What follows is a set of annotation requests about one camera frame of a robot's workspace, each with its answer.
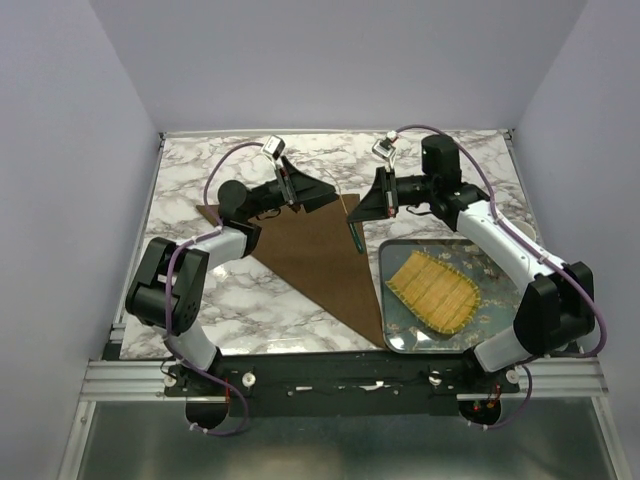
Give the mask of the brown cloth napkin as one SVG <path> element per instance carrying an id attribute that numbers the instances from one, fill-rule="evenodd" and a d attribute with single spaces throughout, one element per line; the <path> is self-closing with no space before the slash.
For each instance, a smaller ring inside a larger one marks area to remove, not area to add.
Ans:
<path id="1" fill-rule="evenodd" d="M 384 347 L 369 258 L 357 252 L 344 213 L 358 200 L 257 219 L 252 255 L 207 276 L 199 319 L 208 338 L 230 354 Z"/>

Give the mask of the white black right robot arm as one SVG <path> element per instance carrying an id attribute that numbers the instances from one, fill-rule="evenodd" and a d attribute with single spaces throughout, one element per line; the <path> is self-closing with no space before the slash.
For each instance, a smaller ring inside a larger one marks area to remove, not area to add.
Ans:
<path id="1" fill-rule="evenodd" d="M 402 206 L 426 204 L 430 214 L 487 254 L 523 294 L 512 325 L 466 351 L 459 371 L 467 389 L 485 390 L 506 367 L 547 354 L 561 356 L 563 346 L 601 328 L 592 271 L 582 262 L 566 263 L 524 236 L 499 212 L 491 185 L 464 181 L 464 147 L 432 129 L 420 143 L 421 175 L 400 177 L 397 140 L 397 132 L 390 131 L 374 143 L 373 154 L 386 164 L 376 169 L 348 223 L 389 219 Z"/>

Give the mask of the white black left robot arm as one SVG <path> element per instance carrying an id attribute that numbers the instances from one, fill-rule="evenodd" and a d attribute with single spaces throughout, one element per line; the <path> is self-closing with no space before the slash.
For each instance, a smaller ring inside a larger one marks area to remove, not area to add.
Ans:
<path id="1" fill-rule="evenodd" d="M 206 275 L 224 263 L 249 256 L 261 227 L 251 220 L 288 207 L 311 213 L 338 199 L 330 184 L 276 161 L 275 178 L 249 188 L 228 180 L 218 189 L 220 224 L 180 244 L 156 237 L 146 247 L 125 300 L 126 312 L 158 332 L 171 354 L 188 368 L 187 382 L 201 395 L 222 382 L 219 348 L 197 320 Z"/>

